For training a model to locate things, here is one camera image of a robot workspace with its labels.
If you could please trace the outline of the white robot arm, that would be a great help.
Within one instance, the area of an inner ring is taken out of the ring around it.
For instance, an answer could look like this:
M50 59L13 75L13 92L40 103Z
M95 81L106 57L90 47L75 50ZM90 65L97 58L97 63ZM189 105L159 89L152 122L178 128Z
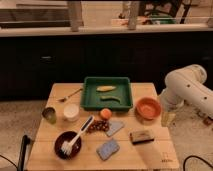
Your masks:
M173 120L173 110L181 107L185 101L213 119L213 90L204 86L206 80L207 72L198 64L173 70L166 75L165 88L159 95L163 127Z

